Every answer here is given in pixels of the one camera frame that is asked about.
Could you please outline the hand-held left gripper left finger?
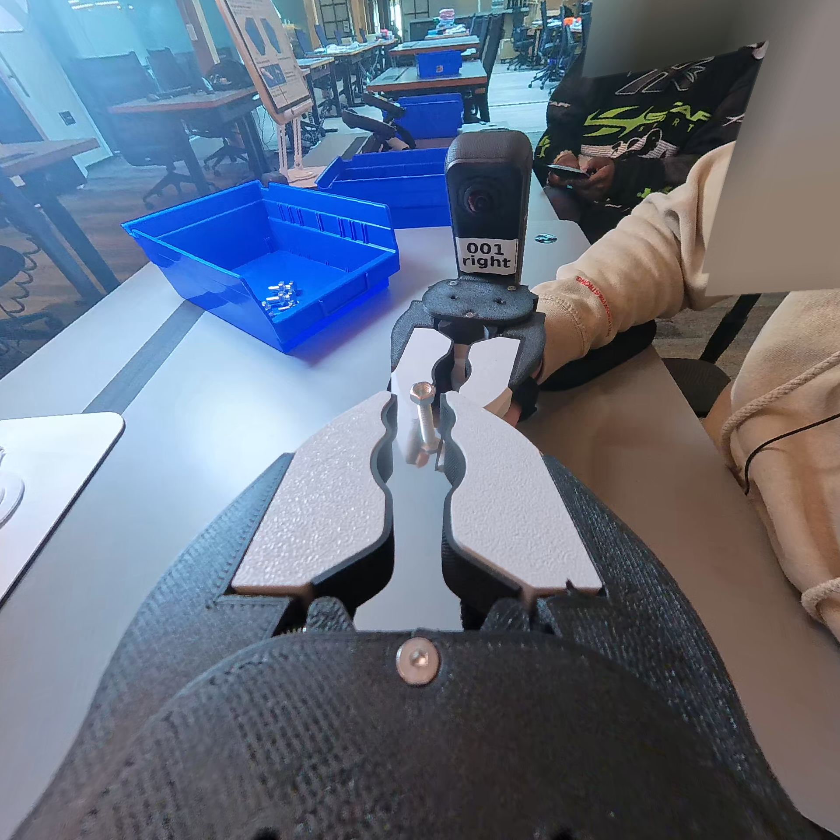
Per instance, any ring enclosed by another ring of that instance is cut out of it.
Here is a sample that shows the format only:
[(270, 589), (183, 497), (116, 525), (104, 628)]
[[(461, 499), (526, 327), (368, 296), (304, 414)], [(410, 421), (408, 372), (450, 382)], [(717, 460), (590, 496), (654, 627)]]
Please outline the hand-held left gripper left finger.
[(239, 595), (321, 596), (351, 615), (394, 568), (396, 396), (378, 392), (302, 444), (291, 458), (231, 581)]

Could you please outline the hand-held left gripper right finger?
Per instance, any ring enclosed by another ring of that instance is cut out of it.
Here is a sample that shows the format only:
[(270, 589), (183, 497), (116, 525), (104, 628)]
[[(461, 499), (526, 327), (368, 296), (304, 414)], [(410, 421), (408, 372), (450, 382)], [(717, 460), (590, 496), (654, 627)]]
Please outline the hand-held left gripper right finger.
[(500, 597), (533, 607), (567, 591), (595, 595), (602, 579), (538, 448), (457, 392), (442, 397), (444, 578), (465, 603)]

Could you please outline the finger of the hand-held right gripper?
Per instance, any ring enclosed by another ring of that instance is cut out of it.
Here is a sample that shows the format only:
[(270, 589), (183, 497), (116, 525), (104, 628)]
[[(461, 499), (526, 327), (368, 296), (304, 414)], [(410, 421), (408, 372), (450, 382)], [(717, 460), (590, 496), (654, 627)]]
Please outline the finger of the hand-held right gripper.
[(409, 395), (418, 382), (439, 386), (436, 368), (450, 355), (452, 340), (434, 329), (413, 329), (391, 377), (391, 391)]
[(466, 356), (469, 372), (461, 386), (461, 395), (485, 408), (510, 388), (519, 345), (518, 340), (482, 340), (471, 344)]

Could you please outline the thin steel screw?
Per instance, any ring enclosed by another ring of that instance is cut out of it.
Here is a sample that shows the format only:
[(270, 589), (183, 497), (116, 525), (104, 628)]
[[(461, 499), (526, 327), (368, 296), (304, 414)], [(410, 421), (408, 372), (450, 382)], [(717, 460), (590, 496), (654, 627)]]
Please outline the thin steel screw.
[(441, 439), (438, 437), (435, 426), (434, 402), (431, 406), (419, 406), (412, 400), (411, 403), (413, 404), (415, 424), (409, 447), (410, 451), (406, 460), (416, 467), (424, 467), (433, 456), (439, 454), (441, 445)]

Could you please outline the blue plastic bin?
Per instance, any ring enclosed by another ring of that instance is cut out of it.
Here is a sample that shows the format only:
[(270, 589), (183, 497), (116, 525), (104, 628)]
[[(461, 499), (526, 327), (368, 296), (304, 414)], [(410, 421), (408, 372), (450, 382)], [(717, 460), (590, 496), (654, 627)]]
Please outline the blue plastic bin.
[[(381, 204), (253, 181), (123, 225), (185, 300), (288, 353), (387, 288), (400, 269)], [(269, 286), (300, 303), (271, 318)]]
[(447, 148), (336, 158), (317, 178), (320, 190), (387, 205), (394, 228), (449, 227)]
[(464, 102), (459, 92), (399, 98), (405, 115), (396, 124), (415, 140), (453, 139), (464, 121)]
[(456, 77), (463, 66), (463, 49), (440, 49), (416, 53), (416, 73), (419, 79)]

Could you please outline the person's right forearm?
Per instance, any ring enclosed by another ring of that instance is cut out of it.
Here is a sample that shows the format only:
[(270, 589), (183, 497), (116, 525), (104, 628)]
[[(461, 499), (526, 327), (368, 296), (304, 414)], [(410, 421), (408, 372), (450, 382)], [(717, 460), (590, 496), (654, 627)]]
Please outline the person's right forearm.
[(734, 147), (701, 156), (684, 184), (646, 197), (553, 280), (532, 289), (545, 315), (538, 383), (619, 332), (724, 299), (707, 291), (702, 267)]

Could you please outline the black wrist rest pad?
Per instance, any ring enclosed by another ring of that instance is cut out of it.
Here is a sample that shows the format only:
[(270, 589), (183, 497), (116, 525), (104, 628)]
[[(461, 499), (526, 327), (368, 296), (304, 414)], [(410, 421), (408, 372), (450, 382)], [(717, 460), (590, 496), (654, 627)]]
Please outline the black wrist rest pad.
[(656, 332), (655, 320), (619, 332), (612, 342), (560, 367), (539, 387), (546, 392), (563, 392), (591, 382), (644, 352), (654, 341)]

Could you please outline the black office chair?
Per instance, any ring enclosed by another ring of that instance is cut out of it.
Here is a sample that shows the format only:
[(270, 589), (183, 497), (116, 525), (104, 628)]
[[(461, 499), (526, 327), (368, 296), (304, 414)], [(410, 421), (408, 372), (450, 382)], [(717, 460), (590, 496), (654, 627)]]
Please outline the black office chair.
[(687, 358), (662, 358), (692, 411), (698, 418), (706, 418), (719, 395), (731, 380), (713, 362)]

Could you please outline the wooden poster stand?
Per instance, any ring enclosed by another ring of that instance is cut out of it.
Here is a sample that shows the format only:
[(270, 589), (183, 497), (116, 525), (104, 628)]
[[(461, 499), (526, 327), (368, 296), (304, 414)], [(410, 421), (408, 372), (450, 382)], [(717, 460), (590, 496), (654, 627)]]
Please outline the wooden poster stand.
[(301, 117), (313, 101), (287, 32), (271, 1), (216, 1), (227, 30), (277, 126), (280, 172), (292, 186), (310, 186), (303, 167)]

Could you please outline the white document stand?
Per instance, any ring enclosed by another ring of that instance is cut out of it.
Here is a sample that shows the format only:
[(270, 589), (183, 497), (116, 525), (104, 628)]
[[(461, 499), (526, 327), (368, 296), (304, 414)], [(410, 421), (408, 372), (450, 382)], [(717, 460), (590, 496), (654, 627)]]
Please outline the white document stand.
[(1, 422), (1, 597), (16, 584), (124, 429), (117, 413)]

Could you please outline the person's torso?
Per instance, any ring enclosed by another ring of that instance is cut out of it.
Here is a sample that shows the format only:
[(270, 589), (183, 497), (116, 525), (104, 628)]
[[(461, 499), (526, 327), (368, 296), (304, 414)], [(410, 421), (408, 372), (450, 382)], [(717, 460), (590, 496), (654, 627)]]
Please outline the person's torso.
[(839, 638), (839, 291), (788, 294), (707, 432), (808, 615)]

